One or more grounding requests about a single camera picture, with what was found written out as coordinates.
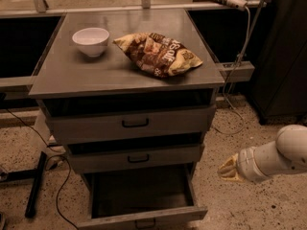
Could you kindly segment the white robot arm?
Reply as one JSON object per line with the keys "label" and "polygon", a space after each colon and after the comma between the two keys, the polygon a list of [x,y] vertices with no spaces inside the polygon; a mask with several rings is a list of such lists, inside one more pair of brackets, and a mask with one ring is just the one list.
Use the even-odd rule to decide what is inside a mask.
{"label": "white robot arm", "polygon": [[261,183],[279,174],[307,173],[307,127],[282,127],[276,138],[259,147],[241,149],[219,168],[221,179]]}

